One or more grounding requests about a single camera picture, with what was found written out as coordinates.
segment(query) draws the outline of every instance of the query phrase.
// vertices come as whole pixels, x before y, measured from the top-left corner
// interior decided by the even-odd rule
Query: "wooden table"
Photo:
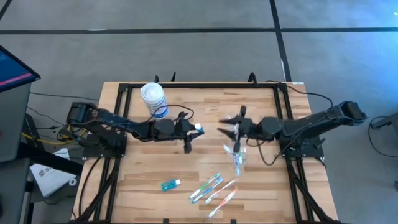
[[[305,91],[304,85],[289,85]],[[100,108],[113,111],[118,86],[118,82],[104,84]],[[247,163],[237,184],[239,190],[232,201],[211,221],[206,216],[230,190],[223,191],[209,205],[205,205],[205,200],[195,204],[188,200],[189,195],[215,173],[221,173],[224,182],[234,177],[231,158],[221,147],[224,142],[229,143],[229,139],[216,130],[223,127],[218,120],[227,115],[236,115],[241,105],[247,106],[246,116],[254,122],[258,122],[263,116],[277,116],[273,91],[265,88],[164,90],[169,104],[184,105],[195,111],[191,123],[200,123],[205,134],[193,140],[190,154],[183,153],[183,141],[144,143],[129,135],[126,156],[121,160],[112,223],[162,223],[164,218],[168,218],[170,223],[230,223],[231,219],[237,219],[238,223],[295,223],[285,160],[281,157],[273,166],[266,166],[257,147],[247,147]],[[295,119],[311,114],[306,95],[289,90],[289,98]],[[169,117],[176,117],[181,110],[170,107]],[[139,89],[134,89],[128,118],[143,121],[148,117],[149,113]],[[279,143],[265,143],[262,151],[265,159],[271,161],[280,151]],[[97,194],[103,160],[99,161],[88,179],[83,209]],[[82,180],[86,178],[94,161],[95,159],[89,159],[85,162]],[[311,158],[304,159],[304,167],[310,193],[326,214],[337,218],[325,168]],[[171,179],[180,179],[182,183],[174,190],[161,191],[160,183]],[[76,214],[82,184],[83,181],[80,182],[74,206]],[[298,194],[303,219],[306,219],[302,196],[300,192]],[[106,195],[102,218],[105,216],[107,202]]]

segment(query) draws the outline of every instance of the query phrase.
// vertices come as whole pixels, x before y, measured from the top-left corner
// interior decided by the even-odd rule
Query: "monitor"
[[[0,45],[0,92],[39,79],[39,74]]]

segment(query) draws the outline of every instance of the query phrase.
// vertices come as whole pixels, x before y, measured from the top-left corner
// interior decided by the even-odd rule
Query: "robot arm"
[[[118,147],[118,144],[120,144],[118,141],[120,133],[117,131],[119,130],[131,133],[133,137],[142,142],[184,140],[184,151],[185,153],[190,153],[192,150],[191,141],[204,134],[204,132],[200,129],[196,133],[187,134],[189,131],[196,130],[196,128],[195,125],[184,119],[186,115],[186,113],[180,112],[175,120],[163,119],[138,123],[110,113],[106,109],[97,108],[92,103],[79,102],[72,103],[67,117],[67,124],[86,129],[99,139],[100,144],[110,147]],[[71,136],[71,133],[65,132],[63,130],[62,134]],[[78,142],[83,146],[90,144],[83,141],[83,139],[79,139],[79,136],[73,136],[72,138],[80,140]]]
[[[290,147],[300,147],[306,139],[311,139],[341,125],[354,126],[361,124],[366,119],[355,102],[344,101],[325,111],[297,120],[281,120],[275,117],[265,117],[258,124],[245,118],[246,107],[242,106],[240,115],[232,119],[220,120],[225,124],[238,124],[236,133],[218,128],[236,142],[234,152],[240,148],[240,138],[255,139],[260,141],[289,142]]]

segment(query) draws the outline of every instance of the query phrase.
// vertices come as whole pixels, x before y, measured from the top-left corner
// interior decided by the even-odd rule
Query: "white paper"
[[[60,156],[66,159],[69,158],[67,148],[63,148],[54,153],[56,156]],[[48,197],[56,190],[64,186],[69,180],[74,179],[76,175],[62,172],[47,166],[40,164],[31,165],[30,170],[35,177],[37,185],[39,185],[40,191],[43,197]]]

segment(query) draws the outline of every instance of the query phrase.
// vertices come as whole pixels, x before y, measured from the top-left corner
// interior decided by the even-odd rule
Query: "green toothbrush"
[[[192,199],[194,196],[199,194],[203,189],[207,187],[207,185],[209,185],[213,180],[217,179],[219,176],[220,174],[216,174],[213,177],[210,177],[210,179],[207,180],[205,184],[203,184],[198,190],[196,190],[193,194],[191,194],[191,196],[189,196],[189,199]]]

